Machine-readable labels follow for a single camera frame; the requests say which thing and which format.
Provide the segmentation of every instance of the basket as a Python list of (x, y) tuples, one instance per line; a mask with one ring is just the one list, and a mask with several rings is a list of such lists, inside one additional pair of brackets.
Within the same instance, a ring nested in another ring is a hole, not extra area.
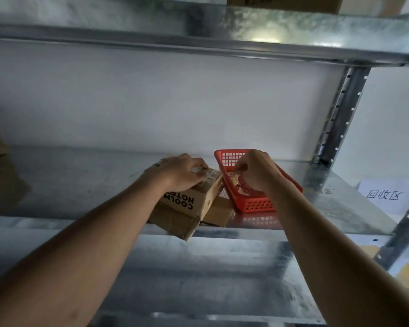
[[(238, 178), (238, 184), (233, 185), (228, 172), (231, 172), (238, 161), (247, 151), (251, 149), (226, 149), (226, 150), (216, 150), (214, 156), (217, 159), (220, 170), (223, 172), (223, 180), (226, 188), (234, 200), (235, 206), (241, 212), (257, 212), (257, 211), (272, 211), (274, 210), (273, 204), (267, 198), (264, 192), (256, 191), (250, 188), (244, 179), (240, 176)], [(303, 192), (303, 188), (291, 178), (284, 170), (282, 170), (278, 165), (276, 165), (279, 171), (283, 174), (285, 178), (291, 181), (300, 192)]]

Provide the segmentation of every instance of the skin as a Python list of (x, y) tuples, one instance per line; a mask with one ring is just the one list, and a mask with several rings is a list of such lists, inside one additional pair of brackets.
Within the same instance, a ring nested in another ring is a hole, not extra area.
[[(165, 192), (204, 180), (187, 154), (151, 167), (129, 188), (43, 244), (0, 278), (0, 327), (87, 326)], [(331, 327), (409, 326), (409, 294), (325, 219), (268, 154), (246, 153), (235, 172), (264, 191), (315, 301)]]

